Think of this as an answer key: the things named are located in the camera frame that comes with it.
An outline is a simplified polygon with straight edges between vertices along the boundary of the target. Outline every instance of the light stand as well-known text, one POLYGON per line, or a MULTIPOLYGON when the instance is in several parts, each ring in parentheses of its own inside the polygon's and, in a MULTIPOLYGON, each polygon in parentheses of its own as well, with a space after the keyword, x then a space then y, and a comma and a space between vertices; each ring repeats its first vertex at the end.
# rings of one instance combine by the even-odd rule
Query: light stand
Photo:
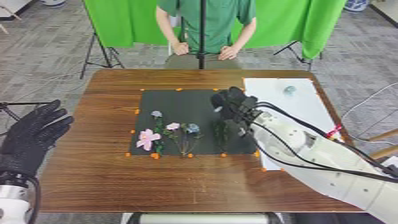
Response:
POLYGON ((119 60, 119 52, 116 51, 116 49, 112 47, 105 48, 100 37, 98 37, 96 27, 94 27, 94 23, 93 23, 93 19, 91 19, 91 13, 89 13, 87 6, 85 6, 85 1, 84 1, 84 9, 85 9, 85 12, 87 12, 87 15, 89 15, 89 20, 91 20, 91 26, 93 26, 93 29, 94 29, 94 33, 93 33, 93 37, 91 37, 91 44, 89 44, 89 50, 87 50, 87 55, 85 55, 80 79, 84 79, 87 65, 96 65, 96 66, 101 66, 103 68, 114 68, 116 66, 121 66, 121 68, 125 69, 125 65, 123 65, 121 60, 119 60), (100 45, 100 48, 101 48, 103 59, 105 59, 105 63, 107 63, 105 65, 91 62, 91 51, 93 51, 93 46, 94 46, 96 41, 98 41, 98 45, 100 45))
POLYGON ((204 69, 204 43, 206 43, 206 0, 201 0, 201 31, 199 31, 199 69, 204 69))
POLYGON ((306 60, 306 58, 302 58, 302 57, 299 56, 299 54, 297 54, 297 52, 295 52, 295 50, 293 50, 293 48, 292 48, 292 46, 293 46, 297 43, 299 43, 299 41, 293 41, 293 42, 290 43, 290 45, 277 51, 277 53, 276 53, 274 55, 279 55, 281 52, 283 52, 284 50, 290 50, 292 53, 295 54, 295 58, 297 58, 299 62, 300 62, 302 64, 308 64, 308 71, 311 72, 311 69, 313 69, 313 59, 311 59, 311 60, 306 60))

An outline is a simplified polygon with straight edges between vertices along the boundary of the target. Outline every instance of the white sheet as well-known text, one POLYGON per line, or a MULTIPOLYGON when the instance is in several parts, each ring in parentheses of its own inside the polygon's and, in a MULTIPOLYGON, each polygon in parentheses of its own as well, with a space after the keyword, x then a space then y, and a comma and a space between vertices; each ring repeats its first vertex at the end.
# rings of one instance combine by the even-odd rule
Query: white sheet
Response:
MULTIPOLYGON (((309 79, 249 78, 245 79, 245 94, 247 96, 256 96, 260 102, 270 102, 300 120, 313 124, 325 132, 331 132, 334 130, 336 125, 320 96, 316 94, 313 81, 309 79), (290 86, 293 86, 297 90, 292 95, 286 95, 284 89, 290 86)), ((270 111, 272 115, 279 117, 279 119, 292 122, 293 125, 299 125, 295 121, 286 118, 276 111, 267 111, 270 111)), ((281 169, 263 153, 261 161, 267 170, 281 169)))

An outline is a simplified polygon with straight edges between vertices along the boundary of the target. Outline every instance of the green screen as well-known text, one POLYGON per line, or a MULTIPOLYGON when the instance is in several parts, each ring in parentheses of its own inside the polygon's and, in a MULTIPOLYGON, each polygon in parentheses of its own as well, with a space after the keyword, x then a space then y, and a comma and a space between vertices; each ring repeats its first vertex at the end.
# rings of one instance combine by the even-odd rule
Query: green screen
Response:
MULTIPOLYGON (((84 1, 105 47, 132 47, 133 42, 167 45, 157 24, 157 0, 84 1)), ((345 2, 256 0, 258 30, 245 47, 284 45, 297 40, 302 42, 302 56, 313 59, 327 45, 345 2)), ((236 21, 233 39, 238 38, 240 30, 236 21)))

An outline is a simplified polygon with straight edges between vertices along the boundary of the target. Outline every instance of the pink flower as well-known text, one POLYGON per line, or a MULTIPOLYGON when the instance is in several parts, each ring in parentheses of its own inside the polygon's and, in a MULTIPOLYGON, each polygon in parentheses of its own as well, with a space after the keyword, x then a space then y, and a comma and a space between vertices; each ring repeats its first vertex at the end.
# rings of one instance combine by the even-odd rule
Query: pink flower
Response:
POLYGON ((144 150, 151 151, 153 141, 160 140, 160 138, 162 138, 160 134, 153 134, 153 130, 146 129, 146 131, 141 132, 141 140, 137 142, 137 148, 144 146, 144 150))
POLYGON ((180 124, 178 123, 171 123, 165 128, 167 128, 169 131, 176 131, 178 128, 180 128, 180 124))

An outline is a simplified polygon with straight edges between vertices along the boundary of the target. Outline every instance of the gray carpet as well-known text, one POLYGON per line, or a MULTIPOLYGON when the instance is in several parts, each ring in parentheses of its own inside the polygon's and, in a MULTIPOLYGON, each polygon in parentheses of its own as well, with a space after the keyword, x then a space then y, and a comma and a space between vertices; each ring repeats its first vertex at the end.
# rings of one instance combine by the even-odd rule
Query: gray carpet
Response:
MULTIPOLYGON (((59 98, 73 112, 96 66, 91 66, 85 80, 78 80, 78 71, 93 34, 80 0, 69 0, 61 9, 46 8, 39 3, 21 15, 23 21, 2 22, 11 35, 0 32, 0 101, 46 101, 59 98)), ((398 30, 373 10, 364 13, 343 13, 336 32, 325 49, 325 58, 316 60, 313 73, 322 82, 340 115, 364 100, 370 94, 398 81, 398 30)), ((247 69, 297 70, 306 66, 286 51, 272 56, 279 47, 247 49, 240 53, 240 62, 247 69)), ((128 68, 162 68, 167 48, 137 44, 119 49, 121 60, 128 68)), ((380 94, 347 118, 352 135, 371 127, 395 112, 396 88, 380 94)), ((14 107, 25 114, 32 107, 14 107)), ((396 128, 398 113, 363 134, 373 136, 396 128)), ((13 122, 0 113, 0 132, 13 122)), ((386 145, 363 144, 366 152, 386 145)), ((117 223, 121 215, 41 215, 37 223, 84 224, 117 223)))

